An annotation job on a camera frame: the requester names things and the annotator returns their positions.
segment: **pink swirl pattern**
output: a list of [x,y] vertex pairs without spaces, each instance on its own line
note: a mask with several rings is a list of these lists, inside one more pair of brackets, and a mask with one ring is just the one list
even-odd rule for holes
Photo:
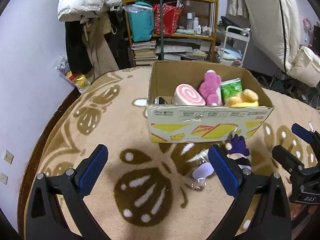
[[202,96],[190,85],[181,84],[176,88],[176,96],[179,97],[177,101],[183,101],[185,105],[190,106],[204,106],[205,101]]

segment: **purple plush toy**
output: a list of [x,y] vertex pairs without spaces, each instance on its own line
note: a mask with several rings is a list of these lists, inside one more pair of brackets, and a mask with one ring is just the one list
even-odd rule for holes
[[210,69],[204,74],[204,82],[199,88],[199,93],[207,106],[222,106],[220,85],[221,77],[214,70]]
[[245,144],[243,136],[235,135],[230,143],[226,143],[227,157],[236,161],[241,169],[248,168],[251,170],[250,150]]

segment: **green pole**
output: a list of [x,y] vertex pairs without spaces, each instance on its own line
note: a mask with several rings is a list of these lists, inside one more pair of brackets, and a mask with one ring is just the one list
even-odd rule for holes
[[161,60],[164,60],[163,51],[163,1],[160,0],[160,41],[161,41]]

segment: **blue gripper pad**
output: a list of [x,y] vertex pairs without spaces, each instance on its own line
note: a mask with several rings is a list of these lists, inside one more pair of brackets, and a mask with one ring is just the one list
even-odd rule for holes
[[226,193],[237,198],[242,183],[239,166],[229,159],[218,145],[209,148],[208,158]]
[[306,143],[313,143],[313,133],[304,129],[302,126],[298,125],[297,123],[294,123],[291,127],[292,132],[300,137],[302,140],[304,140]]
[[108,160],[108,149],[99,144],[89,158],[83,159],[76,168],[75,183],[78,186],[79,196],[90,195],[104,165]]

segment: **wooden bed edge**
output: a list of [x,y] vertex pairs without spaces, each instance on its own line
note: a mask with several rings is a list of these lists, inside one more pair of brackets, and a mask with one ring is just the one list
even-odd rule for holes
[[27,200],[29,193],[31,191],[32,182],[34,177],[36,176],[36,172],[39,167],[39,163],[42,157],[44,146],[47,142],[47,139],[55,127],[59,119],[66,112],[66,110],[76,101],[80,96],[77,88],[74,88],[70,94],[66,97],[66,99],[59,106],[57,111],[53,114],[52,118],[49,120],[48,124],[44,128],[43,133],[38,139],[36,146],[34,147],[28,164],[26,166],[24,175],[22,177],[22,182],[19,190],[19,198],[18,198],[18,233],[21,237],[24,238],[24,211],[27,205]]

